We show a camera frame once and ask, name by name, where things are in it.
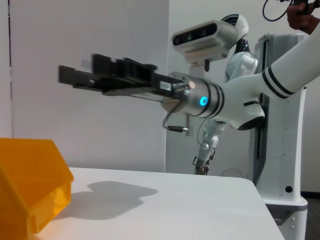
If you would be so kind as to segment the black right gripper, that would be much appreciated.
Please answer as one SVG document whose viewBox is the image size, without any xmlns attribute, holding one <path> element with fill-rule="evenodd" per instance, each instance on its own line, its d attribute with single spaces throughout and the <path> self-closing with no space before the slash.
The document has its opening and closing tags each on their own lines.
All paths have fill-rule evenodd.
<svg viewBox="0 0 320 240">
<path fill-rule="evenodd" d="M 173 90 L 173 84 L 182 81 L 156 73 L 157 69 L 155 65 L 130 58 L 112 60 L 95 53 L 91 56 L 92 73 L 59 65 L 58 82 L 76 89 L 100 91 L 99 78 L 95 76 L 100 75 L 105 96 L 128 96 L 156 102 L 184 100 L 182 91 Z"/>
</svg>

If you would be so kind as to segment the person's hand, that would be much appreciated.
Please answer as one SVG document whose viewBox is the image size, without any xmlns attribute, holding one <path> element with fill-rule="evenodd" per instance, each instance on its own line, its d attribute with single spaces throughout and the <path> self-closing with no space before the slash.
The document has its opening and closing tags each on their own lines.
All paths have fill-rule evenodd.
<svg viewBox="0 0 320 240">
<path fill-rule="evenodd" d="M 315 0 L 308 5 L 304 2 L 290 5 L 286 13 L 289 26 L 294 30 L 311 35 L 320 24 L 320 18 L 313 16 L 315 9 L 320 9 L 320 0 Z"/>
</svg>

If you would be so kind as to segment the yellow plastic bin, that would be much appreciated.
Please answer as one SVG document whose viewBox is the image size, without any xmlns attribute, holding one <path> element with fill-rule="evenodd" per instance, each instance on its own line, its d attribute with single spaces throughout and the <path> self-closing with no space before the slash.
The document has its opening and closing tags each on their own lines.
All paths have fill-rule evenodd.
<svg viewBox="0 0 320 240">
<path fill-rule="evenodd" d="M 29 240 L 71 202 L 74 176 L 49 139 L 0 137 L 0 240 Z"/>
</svg>

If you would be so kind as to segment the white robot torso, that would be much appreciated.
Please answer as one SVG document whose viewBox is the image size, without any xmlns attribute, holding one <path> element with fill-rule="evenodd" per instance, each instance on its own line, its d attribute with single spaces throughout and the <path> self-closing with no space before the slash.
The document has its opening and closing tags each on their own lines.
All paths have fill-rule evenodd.
<svg viewBox="0 0 320 240">
<path fill-rule="evenodd" d="M 258 70 L 258 58 L 251 52 L 234 53 L 225 67 L 225 83 L 238 77 L 254 75 Z"/>
</svg>

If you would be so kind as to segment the white black robot head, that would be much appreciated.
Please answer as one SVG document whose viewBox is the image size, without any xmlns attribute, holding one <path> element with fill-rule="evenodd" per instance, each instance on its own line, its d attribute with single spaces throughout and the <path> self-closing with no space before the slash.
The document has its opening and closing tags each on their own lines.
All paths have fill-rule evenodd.
<svg viewBox="0 0 320 240">
<path fill-rule="evenodd" d="M 249 42 L 245 39 L 245 36 L 249 32 L 249 24 L 247 20 L 242 15 L 234 13 L 223 17 L 221 21 L 234 26 L 237 30 L 237 42 L 235 44 L 234 54 L 240 52 L 250 53 Z"/>
</svg>

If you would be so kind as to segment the white robot lift column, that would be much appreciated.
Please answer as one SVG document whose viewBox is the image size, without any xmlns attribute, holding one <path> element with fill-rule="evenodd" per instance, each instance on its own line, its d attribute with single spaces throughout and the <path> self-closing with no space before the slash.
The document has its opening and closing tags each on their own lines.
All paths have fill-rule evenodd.
<svg viewBox="0 0 320 240">
<path fill-rule="evenodd" d="M 305 240 L 308 202 L 301 196 L 302 128 L 305 89 L 294 94 L 271 76 L 271 65 L 305 39 L 302 33 L 266 34 L 255 45 L 258 72 L 266 89 L 259 96 L 265 113 L 250 131 L 250 179 L 284 240 Z"/>
</svg>

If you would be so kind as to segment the black handheld controller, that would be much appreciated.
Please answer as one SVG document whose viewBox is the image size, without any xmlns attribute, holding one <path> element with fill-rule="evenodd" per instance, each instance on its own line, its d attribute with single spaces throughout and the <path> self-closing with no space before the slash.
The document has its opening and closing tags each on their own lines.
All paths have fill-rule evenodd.
<svg viewBox="0 0 320 240">
<path fill-rule="evenodd" d="M 295 30 L 307 28 L 312 21 L 314 10 L 314 4 L 308 3 L 308 0 L 295 0 L 287 9 L 287 20 L 290 27 Z"/>
</svg>

